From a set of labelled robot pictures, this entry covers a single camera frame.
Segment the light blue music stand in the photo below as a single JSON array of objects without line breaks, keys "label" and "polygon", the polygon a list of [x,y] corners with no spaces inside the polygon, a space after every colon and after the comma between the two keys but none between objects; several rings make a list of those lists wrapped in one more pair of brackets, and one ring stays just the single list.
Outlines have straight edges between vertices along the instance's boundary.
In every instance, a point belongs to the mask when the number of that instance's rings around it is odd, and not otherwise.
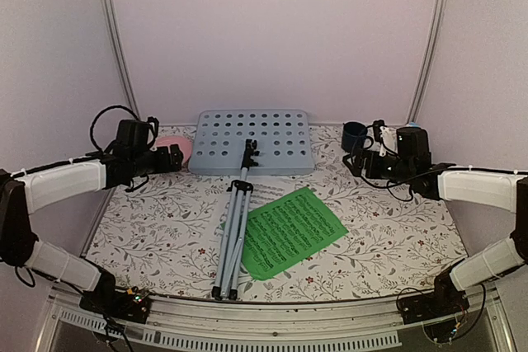
[{"label": "light blue music stand", "polygon": [[211,295],[238,296],[254,184],[250,176],[296,176],[314,170],[308,115],[302,110],[205,110],[198,119],[189,170],[232,176],[219,264]]}]

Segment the green sheet music page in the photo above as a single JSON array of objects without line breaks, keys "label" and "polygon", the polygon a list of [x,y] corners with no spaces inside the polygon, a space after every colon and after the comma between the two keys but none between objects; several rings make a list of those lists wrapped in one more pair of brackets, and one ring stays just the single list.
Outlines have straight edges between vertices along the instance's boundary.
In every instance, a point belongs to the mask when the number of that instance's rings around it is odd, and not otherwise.
[{"label": "green sheet music page", "polygon": [[304,187],[248,214],[242,265],[253,279],[269,280],[347,233],[337,215]]}]

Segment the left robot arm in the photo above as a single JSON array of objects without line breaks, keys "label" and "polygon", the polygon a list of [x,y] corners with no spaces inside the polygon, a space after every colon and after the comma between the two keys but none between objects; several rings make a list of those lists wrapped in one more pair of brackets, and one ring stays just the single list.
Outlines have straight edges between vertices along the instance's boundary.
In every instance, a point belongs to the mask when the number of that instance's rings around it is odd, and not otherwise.
[{"label": "left robot arm", "polygon": [[158,120],[121,120],[115,139],[105,149],[84,157],[18,173],[1,172],[1,260],[15,268],[34,270],[56,282],[89,294],[105,314],[123,305],[116,279],[108,271],[42,241],[31,229],[36,211],[85,193],[122,185],[137,189],[134,179],[180,171],[191,150],[158,141]]}]

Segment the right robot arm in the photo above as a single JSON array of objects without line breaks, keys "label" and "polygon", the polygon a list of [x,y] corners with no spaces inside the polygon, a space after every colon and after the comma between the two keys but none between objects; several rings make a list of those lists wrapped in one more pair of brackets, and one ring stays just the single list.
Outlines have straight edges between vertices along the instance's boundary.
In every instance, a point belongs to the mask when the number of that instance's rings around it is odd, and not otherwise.
[{"label": "right robot arm", "polygon": [[410,195],[443,201],[482,204],[515,214],[509,237],[450,265],[434,279],[433,290],[418,304],[435,316],[466,306],[464,292],[475,285],[509,274],[527,263],[526,171],[458,167],[433,163],[428,133],[418,126],[399,128],[376,120],[369,126],[355,123],[344,131],[342,161],[351,174],[373,185],[384,181],[391,190],[405,185]]}]

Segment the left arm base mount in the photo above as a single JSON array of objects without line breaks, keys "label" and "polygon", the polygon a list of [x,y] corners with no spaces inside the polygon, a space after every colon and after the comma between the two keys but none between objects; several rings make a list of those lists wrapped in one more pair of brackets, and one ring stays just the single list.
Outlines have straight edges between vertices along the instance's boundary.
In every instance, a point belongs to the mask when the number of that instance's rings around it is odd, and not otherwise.
[{"label": "left arm base mount", "polygon": [[152,300],[140,292],[130,293],[103,287],[91,292],[83,292],[79,307],[114,319],[145,324],[152,307]]}]

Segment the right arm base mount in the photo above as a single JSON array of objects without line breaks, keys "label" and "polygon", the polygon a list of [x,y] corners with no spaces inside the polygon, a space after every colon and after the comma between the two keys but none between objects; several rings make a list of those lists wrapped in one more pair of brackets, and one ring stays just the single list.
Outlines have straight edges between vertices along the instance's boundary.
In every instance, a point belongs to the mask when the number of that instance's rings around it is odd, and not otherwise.
[{"label": "right arm base mount", "polygon": [[434,292],[424,293],[407,287],[396,298],[396,308],[404,324],[424,323],[443,317],[422,327],[426,338],[436,345],[450,344],[463,336],[462,327],[467,322],[469,300],[464,292],[455,291],[447,298],[438,297]]}]

